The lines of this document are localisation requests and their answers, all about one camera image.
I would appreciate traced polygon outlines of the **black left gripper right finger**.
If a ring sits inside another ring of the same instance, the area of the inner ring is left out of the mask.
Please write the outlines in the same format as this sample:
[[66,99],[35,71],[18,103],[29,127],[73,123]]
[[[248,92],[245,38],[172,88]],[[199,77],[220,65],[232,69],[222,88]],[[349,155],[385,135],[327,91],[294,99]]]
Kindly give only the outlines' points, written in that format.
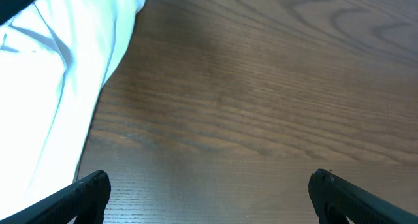
[[308,182],[308,193],[320,224],[417,224],[417,216],[318,169]]

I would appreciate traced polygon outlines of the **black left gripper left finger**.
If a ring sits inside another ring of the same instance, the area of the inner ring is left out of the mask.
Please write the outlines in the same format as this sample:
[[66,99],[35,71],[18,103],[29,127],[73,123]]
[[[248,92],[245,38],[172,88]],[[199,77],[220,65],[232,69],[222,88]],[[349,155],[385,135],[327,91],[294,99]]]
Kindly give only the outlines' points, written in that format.
[[38,203],[3,220],[1,224],[102,224],[109,202],[108,174],[97,170]]

